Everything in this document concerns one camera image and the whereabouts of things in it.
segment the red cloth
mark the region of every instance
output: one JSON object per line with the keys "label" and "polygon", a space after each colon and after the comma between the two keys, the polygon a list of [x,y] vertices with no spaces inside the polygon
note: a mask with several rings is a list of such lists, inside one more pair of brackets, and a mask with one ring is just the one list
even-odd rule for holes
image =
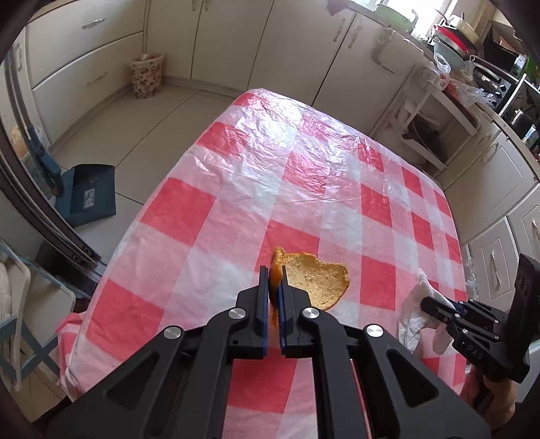
{"label": "red cloth", "polygon": [[[171,324],[206,324],[256,285],[272,250],[344,263],[350,287],[330,311],[343,324],[397,334],[422,268],[465,298],[456,230],[441,189],[358,131],[266,90],[240,96],[156,189],[133,222],[84,318],[60,330],[61,382],[77,397]],[[426,364],[455,390],[464,362]],[[310,360],[236,361],[224,438],[316,437]]]}

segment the red bowl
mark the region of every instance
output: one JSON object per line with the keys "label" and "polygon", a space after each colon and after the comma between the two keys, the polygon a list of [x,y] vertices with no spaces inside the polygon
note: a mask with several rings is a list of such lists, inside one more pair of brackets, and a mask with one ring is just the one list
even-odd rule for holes
{"label": "red bowl", "polygon": [[436,31],[442,33],[442,35],[444,35],[446,38],[449,38],[450,40],[452,40],[466,54],[469,53],[469,49],[467,48],[465,43],[461,41],[456,35],[454,35],[450,30],[438,24],[435,24],[433,27],[435,28]]}

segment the baseboard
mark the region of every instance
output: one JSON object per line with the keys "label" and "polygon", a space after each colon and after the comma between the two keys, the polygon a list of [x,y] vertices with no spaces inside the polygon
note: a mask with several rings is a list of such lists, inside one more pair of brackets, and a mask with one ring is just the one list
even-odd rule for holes
{"label": "baseboard", "polygon": [[101,113],[105,109],[105,107],[108,107],[120,96],[124,96],[130,90],[131,84],[126,84],[121,89],[115,91],[109,97],[102,100],[91,110],[87,111],[83,116],[81,116],[81,118],[77,122],[70,126],[67,131],[60,136],[58,140],[56,140],[54,145],[51,146],[51,155],[54,156],[66,144],[66,142],[77,133],[77,131],[79,131],[84,125],[86,125],[92,118],[96,117],[99,113]]}
{"label": "baseboard", "polygon": [[224,87],[223,85],[210,84],[208,82],[195,81],[193,79],[176,78],[174,76],[164,76],[163,83],[170,85],[179,85],[181,87],[186,87],[189,89],[209,91],[210,93],[217,93],[218,95],[224,95],[235,99],[242,93],[244,93],[243,91]]}

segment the human hand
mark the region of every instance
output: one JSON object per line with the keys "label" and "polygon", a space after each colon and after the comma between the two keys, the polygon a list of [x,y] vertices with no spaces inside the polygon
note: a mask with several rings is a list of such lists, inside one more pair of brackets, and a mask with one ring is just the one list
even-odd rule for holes
{"label": "human hand", "polygon": [[[465,384],[460,393],[461,399],[471,407],[476,396],[480,393],[480,376],[480,371],[473,366],[465,378]],[[516,383],[508,379],[499,383],[494,383],[486,377],[483,377],[483,380],[484,385],[494,396],[488,410],[484,413],[484,419],[492,430],[498,430],[508,423],[516,411]]]}

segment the plastic table cover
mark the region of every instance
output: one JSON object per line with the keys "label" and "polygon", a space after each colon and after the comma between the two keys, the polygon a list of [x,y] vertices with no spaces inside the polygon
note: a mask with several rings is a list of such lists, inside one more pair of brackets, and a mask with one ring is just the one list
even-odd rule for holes
{"label": "plastic table cover", "polygon": [[[240,96],[184,154],[118,246],[84,314],[60,326],[61,383],[76,398],[171,324],[191,329],[256,285],[276,246],[342,262],[350,286],[330,312],[343,324],[397,313],[422,268],[465,299],[454,222],[435,183],[364,134],[266,90]],[[465,359],[419,354],[455,391]],[[311,360],[234,362],[224,438],[316,437]]]}

